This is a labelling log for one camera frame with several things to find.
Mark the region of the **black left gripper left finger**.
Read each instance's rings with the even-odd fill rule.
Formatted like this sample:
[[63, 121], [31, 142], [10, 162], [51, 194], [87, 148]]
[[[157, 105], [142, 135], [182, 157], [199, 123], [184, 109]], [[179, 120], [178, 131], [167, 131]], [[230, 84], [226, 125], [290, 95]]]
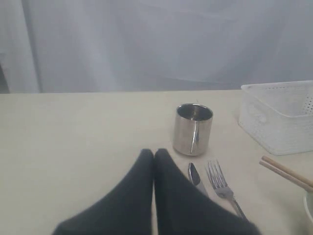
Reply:
[[60, 223], [55, 235], [150, 235], [152, 233], [153, 161], [141, 150], [123, 180], [100, 201]]

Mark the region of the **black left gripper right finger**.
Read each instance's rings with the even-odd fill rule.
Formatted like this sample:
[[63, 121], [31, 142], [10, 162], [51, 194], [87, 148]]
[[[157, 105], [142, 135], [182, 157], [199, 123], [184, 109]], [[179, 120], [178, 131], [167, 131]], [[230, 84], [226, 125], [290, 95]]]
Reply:
[[183, 175], [166, 149], [154, 158], [160, 235], [258, 235], [258, 228], [222, 208]]

